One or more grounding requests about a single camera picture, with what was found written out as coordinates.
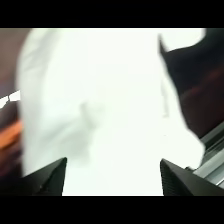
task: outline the white shirt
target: white shirt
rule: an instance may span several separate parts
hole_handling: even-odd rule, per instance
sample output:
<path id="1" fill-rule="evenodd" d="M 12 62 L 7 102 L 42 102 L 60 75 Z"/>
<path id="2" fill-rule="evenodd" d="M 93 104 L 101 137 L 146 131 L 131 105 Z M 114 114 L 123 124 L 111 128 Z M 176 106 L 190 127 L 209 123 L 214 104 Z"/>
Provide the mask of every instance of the white shirt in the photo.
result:
<path id="1" fill-rule="evenodd" d="M 186 127 L 158 33 L 167 31 L 29 34 L 17 70 L 24 175 L 67 157 L 63 195 L 162 195 L 162 158 L 200 165 L 204 148 Z"/>

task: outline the white light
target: white light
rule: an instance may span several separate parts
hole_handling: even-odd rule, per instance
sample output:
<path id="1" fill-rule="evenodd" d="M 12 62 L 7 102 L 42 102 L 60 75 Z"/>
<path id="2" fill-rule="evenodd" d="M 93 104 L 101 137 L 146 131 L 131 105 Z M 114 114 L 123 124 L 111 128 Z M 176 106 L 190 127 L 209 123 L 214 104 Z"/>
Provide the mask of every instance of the white light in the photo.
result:
<path id="1" fill-rule="evenodd" d="M 17 91 L 15 93 L 12 93 L 11 95 L 9 95 L 9 100 L 10 101 L 18 101 L 18 100 L 20 100 L 20 91 Z"/>
<path id="2" fill-rule="evenodd" d="M 8 100 L 9 100 L 8 96 L 1 98 L 0 99 L 0 108 L 3 108 Z"/>

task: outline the white cloth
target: white cloth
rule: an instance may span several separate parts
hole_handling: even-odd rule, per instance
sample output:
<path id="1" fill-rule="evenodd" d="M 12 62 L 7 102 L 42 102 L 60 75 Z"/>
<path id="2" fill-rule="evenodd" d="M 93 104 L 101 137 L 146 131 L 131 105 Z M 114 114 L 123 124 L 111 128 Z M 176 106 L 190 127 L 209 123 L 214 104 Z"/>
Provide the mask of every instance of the white cloth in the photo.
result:
<path id="1" fill-rule="evenodd" d="M 197 168 L 161 29 L 34 29 L 18 62 L 24 175 L 68 158 L 63 195 L 162 195 L 161 158 Z"/>

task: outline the white object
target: white object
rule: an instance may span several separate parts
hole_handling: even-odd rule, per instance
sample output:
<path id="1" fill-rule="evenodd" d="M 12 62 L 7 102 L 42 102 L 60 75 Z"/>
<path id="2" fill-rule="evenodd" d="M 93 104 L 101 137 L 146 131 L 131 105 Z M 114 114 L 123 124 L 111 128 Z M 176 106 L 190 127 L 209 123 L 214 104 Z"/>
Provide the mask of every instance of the white object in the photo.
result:
<path id="1" fill-rule="evenodd" d="M 34 29 L 18 63 L 24 175 L 68 158 L 63 195 L 162 195 L 159 162 L 204 152 L 158 53 L 159 29 Z"/>

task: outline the black object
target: black object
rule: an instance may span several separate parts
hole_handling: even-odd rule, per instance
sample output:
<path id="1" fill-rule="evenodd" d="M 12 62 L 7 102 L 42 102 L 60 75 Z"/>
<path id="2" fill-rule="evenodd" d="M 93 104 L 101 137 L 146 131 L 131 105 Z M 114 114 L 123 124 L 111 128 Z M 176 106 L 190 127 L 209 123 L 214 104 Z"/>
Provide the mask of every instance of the black object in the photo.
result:
<path id="1" fill-rule="evenodd" d="M 160 162 L 164 196 L 224 196 L 224 190 L 163 159 Z"/>
<path id="2" fill-rule="evenodd" d="M 62 196 L 67 159 L 63 158 L 14 183 L 0 186 L 1 196 Z"/>

